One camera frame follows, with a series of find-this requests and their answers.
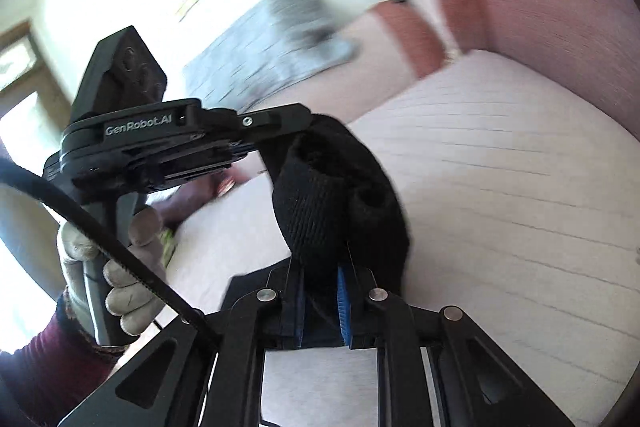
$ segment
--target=maroon sleeve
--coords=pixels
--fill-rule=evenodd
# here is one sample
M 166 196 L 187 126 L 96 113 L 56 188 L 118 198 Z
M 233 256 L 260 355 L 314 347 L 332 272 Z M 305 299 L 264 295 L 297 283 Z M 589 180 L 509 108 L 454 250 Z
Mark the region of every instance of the maroon sleeve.
M 122 353 L 95 346 L 67 308 L 65 292 L 42 333 L 13 355 L 0 353 L 0 377 L 25 415 L 46 427 L 100 386 Z

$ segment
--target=black fabric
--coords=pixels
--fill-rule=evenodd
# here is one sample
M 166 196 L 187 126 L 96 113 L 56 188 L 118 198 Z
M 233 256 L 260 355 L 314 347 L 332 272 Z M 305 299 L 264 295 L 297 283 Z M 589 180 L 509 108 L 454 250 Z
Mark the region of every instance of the black fabric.
M 259 151 L 280 231 L 304 269 L 303 347 L 342 345 L 338 264 L 367 267 L 378 286 L 401 294 L 409 237 L 398 198 L 369 149 L 334 118 L 314 115 L 307 131 L 264 142 Z M 234 277 L 223 308 L 263 287 L 278 265 Z

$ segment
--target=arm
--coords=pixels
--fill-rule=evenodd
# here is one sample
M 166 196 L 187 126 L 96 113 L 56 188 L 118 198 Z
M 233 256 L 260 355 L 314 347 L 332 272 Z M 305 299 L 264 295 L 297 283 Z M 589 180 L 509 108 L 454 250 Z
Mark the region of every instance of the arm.
M 65 291 L 42 333 L 13 355 L 0 353 L 0 378 L 38 425 L 58 425 L 100 386 L 124 350 L 96 346 L 72 316 Z

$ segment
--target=gloved hand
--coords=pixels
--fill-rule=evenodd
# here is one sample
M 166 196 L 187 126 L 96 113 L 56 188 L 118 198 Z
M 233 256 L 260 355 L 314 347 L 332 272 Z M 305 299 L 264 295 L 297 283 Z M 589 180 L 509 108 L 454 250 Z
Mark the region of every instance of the gloved hand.
M 162 220 L 158 212 L 150 206 L 145 207 L 131 221 L 129 251 L 156 275 L 165 279 L 164 266 L 161 264 L 162 243 L 158 239 L 161 228 Z M 60 227 L 58 251 L 68 285 L 71 308 L 82 328 L 94 336 L 94 324 L 84 288 L 82 261 L 90 261 L 100 251 L 71 223 L 64 223 Z M 139 335 L 156 318 L 164 303 L 113 260 L 104 266 L 104 277 L 113 286 L 106 299 L 108 311 L 121 317 L 120 325 L 126 333 Z

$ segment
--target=light blue blanket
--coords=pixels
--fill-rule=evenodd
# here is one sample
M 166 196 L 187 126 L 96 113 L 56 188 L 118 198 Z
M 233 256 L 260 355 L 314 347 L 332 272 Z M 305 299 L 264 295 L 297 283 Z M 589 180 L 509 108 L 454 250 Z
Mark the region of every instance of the light blue blanket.
M 356 46 L 334 31 L 322 0 L 262 0 L 185 66 L 187 96 L 244 112 L 350 60 Z

